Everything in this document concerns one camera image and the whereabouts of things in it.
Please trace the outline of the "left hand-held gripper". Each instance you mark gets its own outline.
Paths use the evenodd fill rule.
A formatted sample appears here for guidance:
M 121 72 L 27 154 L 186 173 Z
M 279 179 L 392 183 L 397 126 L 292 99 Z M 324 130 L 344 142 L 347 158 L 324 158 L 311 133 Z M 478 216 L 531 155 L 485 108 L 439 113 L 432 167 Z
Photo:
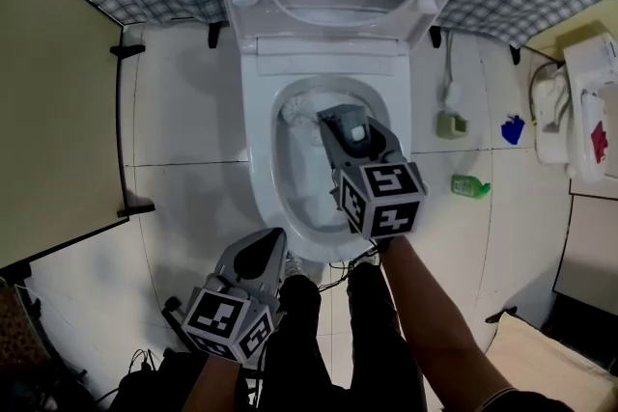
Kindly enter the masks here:
M 197 349 L 257 363 L 281 318 L 278 290 L 287 252 L 283 229 L 264 229 L 228 246 L 192 294 L 182 330 Z

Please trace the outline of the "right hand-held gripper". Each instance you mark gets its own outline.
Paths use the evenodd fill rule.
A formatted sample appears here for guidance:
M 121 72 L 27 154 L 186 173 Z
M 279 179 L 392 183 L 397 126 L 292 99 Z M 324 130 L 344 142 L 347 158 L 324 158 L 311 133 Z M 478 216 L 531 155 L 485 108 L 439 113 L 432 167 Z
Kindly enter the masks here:
M 318 125 L 334 183 L 330 194 L 351 230 L 367 240 L 412 232 L 427 189 L 397 136 L 355 104 L 322 110 Z

